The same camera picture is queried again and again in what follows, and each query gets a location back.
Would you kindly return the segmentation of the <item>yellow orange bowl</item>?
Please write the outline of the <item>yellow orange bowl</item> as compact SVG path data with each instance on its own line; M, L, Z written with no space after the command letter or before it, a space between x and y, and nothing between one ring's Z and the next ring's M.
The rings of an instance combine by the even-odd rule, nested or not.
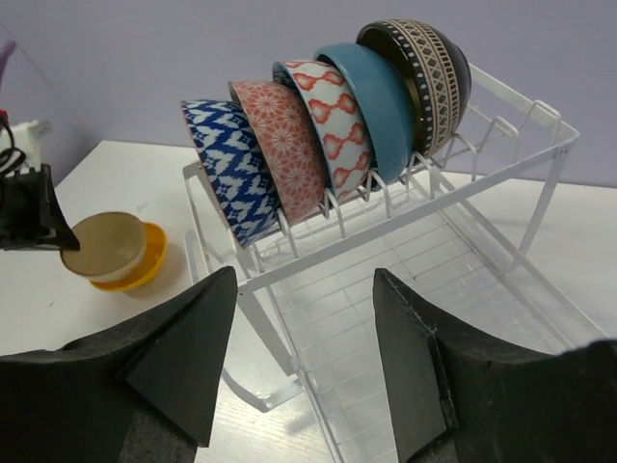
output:
M144 222L147 247L140 264L126 277L111 283L91 282L99 290L128 292L150 283L160 272L168 251L168 237L164 230L151 222Z

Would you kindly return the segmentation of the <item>solid blue bowl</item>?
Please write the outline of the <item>solid blue bowl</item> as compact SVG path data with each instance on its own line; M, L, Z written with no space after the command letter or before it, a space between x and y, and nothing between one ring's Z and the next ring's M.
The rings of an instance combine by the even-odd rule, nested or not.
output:
M377 173L384 183L395 182L415 140L414 107L403 77L388 60L356 43L322 46L314 58L342 73L366 123Z

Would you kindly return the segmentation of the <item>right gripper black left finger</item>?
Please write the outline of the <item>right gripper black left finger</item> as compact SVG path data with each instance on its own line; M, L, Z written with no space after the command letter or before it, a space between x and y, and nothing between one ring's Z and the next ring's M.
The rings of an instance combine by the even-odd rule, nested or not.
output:
M192 462L209 444L237 299L224 267L56 350L1 359L5 462Z

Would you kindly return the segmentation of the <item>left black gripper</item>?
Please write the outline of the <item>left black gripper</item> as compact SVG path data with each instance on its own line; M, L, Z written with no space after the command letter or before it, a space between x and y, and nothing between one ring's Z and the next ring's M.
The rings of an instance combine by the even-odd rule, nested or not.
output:
M1 176L1 249L79 251L53 186L51 168Z

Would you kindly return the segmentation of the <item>blue triangle patterned bowl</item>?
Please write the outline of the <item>blue triangle patterned bowl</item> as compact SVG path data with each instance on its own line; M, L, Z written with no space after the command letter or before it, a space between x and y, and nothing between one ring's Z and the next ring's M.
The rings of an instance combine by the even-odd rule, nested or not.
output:
M339 201L367 177L373 148L353 92L334 66L315 60L273 64L273 80L304 102L324 152L331 189Z

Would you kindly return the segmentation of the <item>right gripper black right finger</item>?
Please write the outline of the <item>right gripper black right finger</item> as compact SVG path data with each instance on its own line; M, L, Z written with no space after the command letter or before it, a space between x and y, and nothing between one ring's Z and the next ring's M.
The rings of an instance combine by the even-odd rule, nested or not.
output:
M485 333L375 271L375 327L402 462L612 462L616 343L558 355Z

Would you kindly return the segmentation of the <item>cream bowl gold rim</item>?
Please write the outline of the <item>cream bowl gold rim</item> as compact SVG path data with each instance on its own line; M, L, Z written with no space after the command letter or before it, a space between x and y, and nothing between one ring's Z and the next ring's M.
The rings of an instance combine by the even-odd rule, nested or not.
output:
M127 212L97 213L81 220L71 231L80 249L61 251L61 262L71 273L93 283L123 279L137 268L146 253L146 225Z

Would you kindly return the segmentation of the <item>orange white patterned bowl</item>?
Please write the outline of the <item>orange white patterned bowl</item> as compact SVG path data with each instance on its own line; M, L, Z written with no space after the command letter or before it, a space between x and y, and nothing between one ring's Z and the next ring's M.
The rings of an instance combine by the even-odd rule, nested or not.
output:
M281 207L249 119L228 100L184 100L180 107L214 196L246 248L274 227Z

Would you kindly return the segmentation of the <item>black bowl cream inside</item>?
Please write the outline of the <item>black bowl cream inside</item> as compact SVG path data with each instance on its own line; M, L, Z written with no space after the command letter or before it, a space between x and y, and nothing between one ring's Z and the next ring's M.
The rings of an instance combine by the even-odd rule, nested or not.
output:
M429 158L458 129L472 78L463 50L437 28L415 19L364 25L356 43L389 61L404 79L416 115L415 150Z

